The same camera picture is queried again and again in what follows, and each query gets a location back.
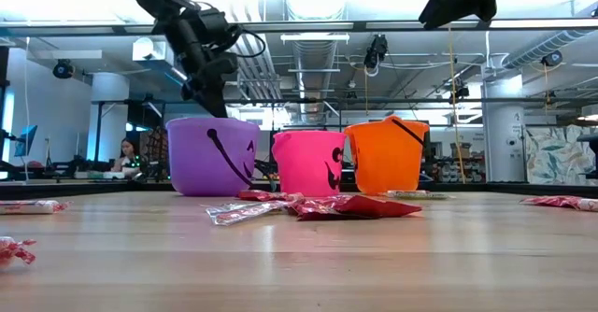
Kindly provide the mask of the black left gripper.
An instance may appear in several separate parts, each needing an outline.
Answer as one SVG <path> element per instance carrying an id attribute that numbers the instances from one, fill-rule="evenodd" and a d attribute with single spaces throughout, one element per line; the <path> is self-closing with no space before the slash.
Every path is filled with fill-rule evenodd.
<path id="1" fill-rule="evenodd" d="M 236 55 L 228 52 L 229 48 L 202 44 L 197 23 L 198 15 L 180 15 L 164 26 L 176 63 L 186 76 L 181 97 L 194 100 L 213 117 L 227 118 L 222 76 L 237 69 Z"/>

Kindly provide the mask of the small red candy packet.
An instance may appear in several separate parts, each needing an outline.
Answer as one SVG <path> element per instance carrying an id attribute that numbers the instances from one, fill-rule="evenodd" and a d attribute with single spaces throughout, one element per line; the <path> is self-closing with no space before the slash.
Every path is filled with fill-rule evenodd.
<path id="1" fill-rule="evenodd" d="M 286 193 L 286 192 L 268 192 L 259 190 L 241 191 L 237 198 L 244 201 L 256 202 L 270 202 L 270 201 L 284 201 L 294 202 L 304 199 L 302 193 Z"/>

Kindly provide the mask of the large red candy packet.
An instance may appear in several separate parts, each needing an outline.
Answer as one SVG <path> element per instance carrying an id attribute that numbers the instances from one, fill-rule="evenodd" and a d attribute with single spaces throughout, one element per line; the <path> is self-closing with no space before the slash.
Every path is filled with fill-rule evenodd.
<path id="1" fill-rule="evenodd" d="M 337 195 L 293 201 L 288 211 L 299 220 L 377 220 L 421 212 L 420 206 L 364 195 Z"/>

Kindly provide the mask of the purple halloween bucket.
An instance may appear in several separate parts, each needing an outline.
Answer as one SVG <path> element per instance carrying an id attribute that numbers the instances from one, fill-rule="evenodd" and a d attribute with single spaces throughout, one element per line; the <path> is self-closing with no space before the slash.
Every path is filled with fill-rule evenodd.
<path id="1" fill-rule="evenodd" d="M 185 196 L 236 196 L 251 187 L 260 128 L 229 118 L 166 124 L 172 186 Z"/>

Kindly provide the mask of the clear wrapper red candy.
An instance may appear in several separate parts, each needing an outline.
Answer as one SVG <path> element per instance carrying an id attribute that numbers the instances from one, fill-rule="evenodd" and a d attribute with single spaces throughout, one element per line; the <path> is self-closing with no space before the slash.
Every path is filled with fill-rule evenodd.
<path id="1" fill-rule="evenodd" d="M 206 209 L 213 224 L 230 226 L 242 221 L 252 220 L 260 216 L 285 211 L 288 205 L 284 201 L 230 203 L 222 206 L 211 206 Z"/>

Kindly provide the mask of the orange halloween bucket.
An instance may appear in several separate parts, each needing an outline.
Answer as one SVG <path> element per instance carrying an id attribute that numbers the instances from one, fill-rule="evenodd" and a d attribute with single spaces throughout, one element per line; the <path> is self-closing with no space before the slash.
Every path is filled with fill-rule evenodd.
<path id="1" fill-rule="evenodd" d="M 428 124 L 389 116 L 345 129 L 359 191 L 378 194 L 414 191 L 420 183 L 421 159 Z"/>

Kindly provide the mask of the twisted red white candy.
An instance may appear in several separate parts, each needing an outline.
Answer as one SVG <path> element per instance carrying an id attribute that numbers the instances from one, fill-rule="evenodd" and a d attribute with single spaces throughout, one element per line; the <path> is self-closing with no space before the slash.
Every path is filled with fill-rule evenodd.
<path id="1" fill-rule="evenodd" d="M 27 248 L 35 243 L 31 239 L 17 241 L 10 236 L 0 236 L 0 270 L 9 268 L 15 259 L 20 259 L 25 264 L 34 262 L 36 256 Z"/>

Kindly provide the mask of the person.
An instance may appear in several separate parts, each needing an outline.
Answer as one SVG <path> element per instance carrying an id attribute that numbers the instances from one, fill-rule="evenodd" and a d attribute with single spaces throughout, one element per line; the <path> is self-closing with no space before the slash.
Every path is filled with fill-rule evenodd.
<path id="1" fill-rule="evenodd" d="M 134 143 L 130 139 L 124 138 L 121 141 L 121 156 L 114 162 L 111 171 L 131 176 L 140 172 L 140 164 Z"/>

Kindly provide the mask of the plain white pillar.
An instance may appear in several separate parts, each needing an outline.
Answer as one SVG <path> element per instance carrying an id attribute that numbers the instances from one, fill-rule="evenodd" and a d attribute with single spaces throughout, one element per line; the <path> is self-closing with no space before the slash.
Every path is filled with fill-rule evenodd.
<path id="1" fill-rule="evenodd" d="M 87 158 L 108 162 L 121 155 L 121 141 L 126 137 L 130 81 L 121 74 L 100 72 L 93 75 L 92 105 L 88 133 Z"/>

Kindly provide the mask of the grey overhead beam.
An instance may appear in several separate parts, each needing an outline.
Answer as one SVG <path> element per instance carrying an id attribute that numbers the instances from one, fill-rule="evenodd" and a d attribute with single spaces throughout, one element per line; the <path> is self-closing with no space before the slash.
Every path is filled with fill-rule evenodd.
<path id="1" fill-rule="evenodd" d="M 418 21 L 271 21 L 245 22 L 243 26 L 254 33 L 366 33 L 416 32 L 423 29 Z M 540 30 L 598 30 L 598 18 L 571 19 L 500 19 L 491 22 L 463 20 L 443 25 L 441 31 L 540 31 Z M 64 25 L 0 24 L 0 36 L 101 36 L 151 35 L 150 24 Z"/>

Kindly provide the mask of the white round pillar with signs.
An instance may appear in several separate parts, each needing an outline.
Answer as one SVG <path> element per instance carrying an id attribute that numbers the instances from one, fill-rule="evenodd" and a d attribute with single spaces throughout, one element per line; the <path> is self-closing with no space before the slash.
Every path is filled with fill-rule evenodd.
<path id="1" fill-rule="evenodd" d="M 522 76 L 487 78 L 481 88 L 486 180 L 523 182 Z"/>

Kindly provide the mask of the leaf patterned panel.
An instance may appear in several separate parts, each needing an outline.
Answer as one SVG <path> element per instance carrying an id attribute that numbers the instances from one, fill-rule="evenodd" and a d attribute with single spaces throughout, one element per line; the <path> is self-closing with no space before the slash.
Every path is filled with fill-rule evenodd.
<path id="1" fill-rule="evenodd" d="M 595 154 L 581 135 L 598 134 L 598 128 L 568 125 L 525 129 L 526 171 L 531 184 L 598 186 L 587 178 L 596 170 Z"/>

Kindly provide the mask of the blue lit monitor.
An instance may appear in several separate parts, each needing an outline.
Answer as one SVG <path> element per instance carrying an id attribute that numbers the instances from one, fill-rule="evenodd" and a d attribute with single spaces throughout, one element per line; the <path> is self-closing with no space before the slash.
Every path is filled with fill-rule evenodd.
<path id="1" fill-rule="evenodd" d="M 36 135 L 37 125 L 29 125 L 22 129 L 21 134 L 15 141 L 15 157 L 26 157 L 29 155 Z"/>

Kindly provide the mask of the ribbed silver duct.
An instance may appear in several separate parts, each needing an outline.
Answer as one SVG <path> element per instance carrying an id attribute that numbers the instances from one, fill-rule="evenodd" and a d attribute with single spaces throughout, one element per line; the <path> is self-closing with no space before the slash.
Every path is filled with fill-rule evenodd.
<path id="1" fill-rule="evenodd" d="M 509 54 L 502 60 L 501 66 L 506 70 L 523 67 L 592 33 L 594 33 L 594 30 L 570 29 L 557 31 L 540 38 L 538 42 L 527 48 Z"/>

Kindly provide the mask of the black aluminium table frame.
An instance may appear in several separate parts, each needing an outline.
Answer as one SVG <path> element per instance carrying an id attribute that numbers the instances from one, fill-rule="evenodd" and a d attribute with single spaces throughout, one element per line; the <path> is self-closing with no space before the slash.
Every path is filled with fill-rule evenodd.
<path id="1" fill-rule="evenodd" d="M 497 192 L 525 195 L 572 195 L 598 198 L 598 186 L 536 185 L 527 183 L 432 183 L 424 182 L 420 187 L 433 192 Z M 27 200 L 54 198 L 87 194 L 127 191 L 172 191 L 167 183 L 100 182 L 100 183 L 50 183 L 9 184 L 0 183 L 0 200 Z"/>

